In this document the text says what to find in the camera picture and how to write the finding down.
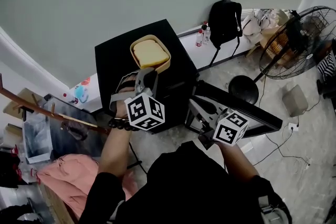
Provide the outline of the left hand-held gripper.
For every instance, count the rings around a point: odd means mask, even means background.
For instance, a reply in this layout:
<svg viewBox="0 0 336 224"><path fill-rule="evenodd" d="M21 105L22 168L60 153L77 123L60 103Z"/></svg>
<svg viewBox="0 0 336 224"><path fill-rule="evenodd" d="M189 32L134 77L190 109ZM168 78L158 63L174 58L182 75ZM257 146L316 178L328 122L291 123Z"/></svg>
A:
<svg viewBox="0 0 336 224"><path fill-rule="evenodd" d="M138 74L141 82L154 82L158 73L155 68L141 69ZM137 129L148 131L165 123L165 107L146 91L125 99L129 124Z"/></svg>

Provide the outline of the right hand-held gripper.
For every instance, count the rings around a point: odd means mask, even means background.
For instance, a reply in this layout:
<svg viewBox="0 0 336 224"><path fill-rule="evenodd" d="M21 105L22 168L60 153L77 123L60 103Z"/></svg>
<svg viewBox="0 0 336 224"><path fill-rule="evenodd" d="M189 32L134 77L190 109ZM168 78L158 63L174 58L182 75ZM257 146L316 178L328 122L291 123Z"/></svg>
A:
<svg viewBox="0 0 336 224"><path fill-rule="evenodd" d="M209 123L218 116L215 104L202 98L190 98L189 109L204 126L209 126ZM201 131L198 139L206 149L215 143L234 146L243 138L248 126L249 120L241 113L228 110L216 120L214 129Z"/></svg>

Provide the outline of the person's left hand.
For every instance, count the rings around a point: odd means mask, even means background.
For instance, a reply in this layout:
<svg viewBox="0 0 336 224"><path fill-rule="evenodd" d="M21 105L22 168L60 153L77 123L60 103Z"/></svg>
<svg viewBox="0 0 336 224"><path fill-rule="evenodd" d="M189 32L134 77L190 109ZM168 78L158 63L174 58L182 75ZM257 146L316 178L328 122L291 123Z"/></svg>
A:
<svg viewBox="0 0 336 224"><path fill-rule="evenodd" d="M134 91L134 85L135 85L136 75L132 74L125 78L121 85L118 87L117 93L121 94L124 92L133 92ZM115 103L116 107L116 117L117 118L127 118L127 109L125 107L125 102L123 100L118 100Z"/></svg>

